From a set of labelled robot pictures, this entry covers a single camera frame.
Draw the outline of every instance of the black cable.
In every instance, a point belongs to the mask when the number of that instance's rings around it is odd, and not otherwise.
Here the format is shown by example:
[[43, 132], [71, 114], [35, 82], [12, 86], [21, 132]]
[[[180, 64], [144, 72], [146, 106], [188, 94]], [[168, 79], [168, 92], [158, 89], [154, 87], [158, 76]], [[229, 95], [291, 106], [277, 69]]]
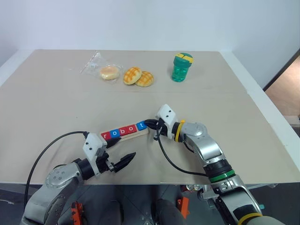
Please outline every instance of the black cable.
[[24, 193], [24, 210], [25, 210], [25, 207], [26, 207], [26, 204], [27, 204], [27, 201], [28, 201], [28, 190], [29, 190], [30, 180], [31, 180], [33, 171], [36, 168], [36, 165], [38, 164], [38, 161], [40, 160], [40, 158], [42, 157], [42, 155], [47, 151], [47, 149], [51, 147], [51, 145], [53, 145], [59, 139], [65, 137], [65, 136], [68, 136], [68, 135], [73, 135], [73, 134], [83, 134], [86, 137], [87, 134], [88, 134], [88, 132], [86, 132], [86, 131], [74, 131], [74, 132], [66, 133], [66, 134], [64, 134], [62, 136], [59, 136], [54, 141], [52, 141], [50, 144], [48, 144], [47, 147], [45, 147], [44, 150], [41, 152], [41, 154], [39, 154], [38, 158], [36, 159], [36, 161], [34, 162], [32, 168], [30, 170], [30, 173], [29, 173], [29, 176], [28, 176], [28, 179], [27, 179], [25, 193]]
[[181, 171], [181, 172], [183, 172], [183, 173], [207, 177], [207, 175], [204, 174], [204, 173], [200, 173], [200, 172], [190, 172], [190, 171], [183, 170], [183, 169], [179, 168], [177, 165], [175, 165], [175, 164], [169, 159], [169, 157], [167, 156], [167, 154], [166, 154], [166, 152], [165, 152], [165, 150], [164, 150], [164, 147], [163, 147], [163, 145], [162, 145], [162, 143], [161, 143], [161, 141], [160, 141], [160, 137], [159, 137], [159, 136], [160, 136], [160, 135], [159, 135], [159, 127], [160, 127], [160, 126], [158, 125], [158, 126], [157, 126], [157, 129], [156, 129], [156, 135], [157, 135], [158, 144], [159, 144], [159, 146], [160, 146], [160, 148], [161, 148], [161, 151], [163, 152], [165, 158], [169, 161], [169, 163], [170, 163], [174, 168], [176, 168], [177, 170], [179, 170], [179, 171]]
[[194, 153], [193, 150], [190, 149], [190, 147], [188, 147], [187, 143], [185, 141], [183, 141], [184, 145], [186, 146], [187, 150], [189, 150], [190, 152]]

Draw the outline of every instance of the wooden floor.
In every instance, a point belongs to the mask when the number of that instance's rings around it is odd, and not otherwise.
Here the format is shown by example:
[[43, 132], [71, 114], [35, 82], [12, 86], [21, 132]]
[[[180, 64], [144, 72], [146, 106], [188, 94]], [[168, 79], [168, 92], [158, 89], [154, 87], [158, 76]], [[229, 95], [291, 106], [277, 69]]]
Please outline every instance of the wooden floor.
[[300, 56], [266, 90], [284, 116], [300, 115]]

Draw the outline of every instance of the table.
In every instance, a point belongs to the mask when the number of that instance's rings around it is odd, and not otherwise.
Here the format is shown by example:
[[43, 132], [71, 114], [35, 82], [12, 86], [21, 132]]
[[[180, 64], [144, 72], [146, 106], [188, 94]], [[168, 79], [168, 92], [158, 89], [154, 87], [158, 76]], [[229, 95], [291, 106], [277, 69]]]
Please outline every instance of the table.
[[[0, 87], [0, 182], [25, 183], [41, 150], [61, 134], [76, 130], [99, 133], [134, 124], [154, 118], [165, 103], [180, 120], [205, 124], [245, 183], [300, 180], [298, 159], [291, 158], [294, 153], [298, 156], [295, 147], [291, 150], [298, 140], [289, 148], [283, 145], [280, 129], [275, 133], [274, 125], [267, 121], [270, 118], [261, 113], [266, 104], [253, 101], [265, 100], [264, 93], [256, 97], [257, 92], [251, 93], [247, 80], [253, 82], [252, 78], [241, 78], [237, 71], [242, 67], [228, 65], [235, 60], [230, 59], [232, 55], [190, 52], [195, 62], [186, 80], [177, 83], [170, 78], [177, 52], [100, 52], [124, 68], [139, 66], [150, 71], [154, 84], [141, 88], [125, 85], [122, 78], [111, 83], [81, 74], [95, 53], [92, 50], [35, 50]], [[203, 172], [182, 143], [166, 138], [162, 142], [177, 166]], [[84, 158], [83, 143], [82, 135], [72, 135], [54, 144], [38, 163], [32, 183], [43, 183], [56, 165]], [[153, 140], [153, 132], [118, 143], [107, 152], [112, 162], [131, 152], [136, 156], [120, 172], [105, 172], [87, 184], [208, 183], [205, 177], [174, 169]]]

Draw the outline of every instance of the white wall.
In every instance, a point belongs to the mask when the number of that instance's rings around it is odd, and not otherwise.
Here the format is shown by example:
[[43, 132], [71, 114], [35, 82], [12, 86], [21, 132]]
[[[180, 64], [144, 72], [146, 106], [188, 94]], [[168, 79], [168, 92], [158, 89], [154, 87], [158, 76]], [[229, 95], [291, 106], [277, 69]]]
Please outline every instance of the white wall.
[[262, 87], [300, 47], [299, 0], [14, 0], [2, 4], [4, 36], [17, 48], [231, 50]]

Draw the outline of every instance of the transparent plastic wrap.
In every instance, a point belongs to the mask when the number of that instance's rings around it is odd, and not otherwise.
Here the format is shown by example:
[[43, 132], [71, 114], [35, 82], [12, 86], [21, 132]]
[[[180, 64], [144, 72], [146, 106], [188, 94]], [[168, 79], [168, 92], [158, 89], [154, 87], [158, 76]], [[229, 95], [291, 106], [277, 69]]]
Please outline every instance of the transparent plastic wrap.
[[96, 52], [90, 61], [85, 65], [81, 74], [91, 75], [105, 81], [116, 81], [124, 73], [123, 67], [108, 62], [100, 52]]

